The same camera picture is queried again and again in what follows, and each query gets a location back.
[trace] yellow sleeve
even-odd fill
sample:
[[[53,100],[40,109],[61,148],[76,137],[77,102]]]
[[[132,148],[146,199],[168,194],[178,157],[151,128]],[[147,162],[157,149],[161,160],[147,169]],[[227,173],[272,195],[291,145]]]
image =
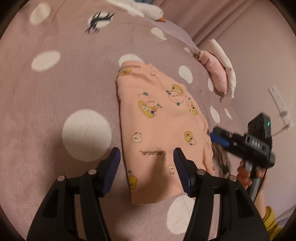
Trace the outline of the yellow sleeve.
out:
[[[270,206],[266,207],[266,215],[263,219],[263,222],[268,232],[270,240],[273,240],[282,230],[282,228],[275,221],[275,214]]]

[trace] white goose plush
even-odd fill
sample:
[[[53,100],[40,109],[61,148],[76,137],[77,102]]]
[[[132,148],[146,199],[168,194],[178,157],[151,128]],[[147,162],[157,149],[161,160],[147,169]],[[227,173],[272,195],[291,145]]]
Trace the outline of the white goose plush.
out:
[[[165,22],[162,9],[156,5],[135,2],[134,0],[106,0],[106,2],[125,9],[132,16],[142,18],[146,16],[154,21]]]

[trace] white power strip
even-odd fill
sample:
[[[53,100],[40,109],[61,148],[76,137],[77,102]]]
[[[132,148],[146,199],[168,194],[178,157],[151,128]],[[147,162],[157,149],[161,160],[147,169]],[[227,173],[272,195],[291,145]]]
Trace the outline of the white power strip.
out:
[[[274,99],[274,102],[279,109],[280,115],[282,116],[282,118],[284,120],[285,127],[288,130],[289,128],[293,127],[293,122],[291,120],[289,111],[288,111],[286,105],[284,104],[283,99],[281,98],[281,96],[279,94],[277,87],[273,84],[272,86],[270,86],[268,88],[268,91],[270,92],[272,98]]]

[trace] orange beak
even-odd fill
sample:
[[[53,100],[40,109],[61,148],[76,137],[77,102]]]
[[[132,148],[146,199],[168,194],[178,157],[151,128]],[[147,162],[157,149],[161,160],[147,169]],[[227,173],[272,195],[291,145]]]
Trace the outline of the orange beak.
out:
[[[156,20],[157,22],[164,22],[165,23],[165,18],[160,18],[158,20]]]

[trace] silver screw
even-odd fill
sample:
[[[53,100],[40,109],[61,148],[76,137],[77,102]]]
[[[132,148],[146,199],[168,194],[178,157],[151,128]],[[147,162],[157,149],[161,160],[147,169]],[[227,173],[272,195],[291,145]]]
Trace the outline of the silver screw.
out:
[[[237,177],[234,175],[230,175],[228,178],[229,178],[229,180],[231,180],[233,182],[235,182],[237,180]]]
[[[197,174],[203,176],[205,174],[205,170],[203,169],[198,169]]]
[[[90,175],[95,175],[96,174],[96,169],[90,169],[89,174]]]
[[[59,182],[61,182],[61,181],[65,180],[65,176],[63,176],[63,175],[58,176],[58,177],[57,177],[57,180],[58,180]]]

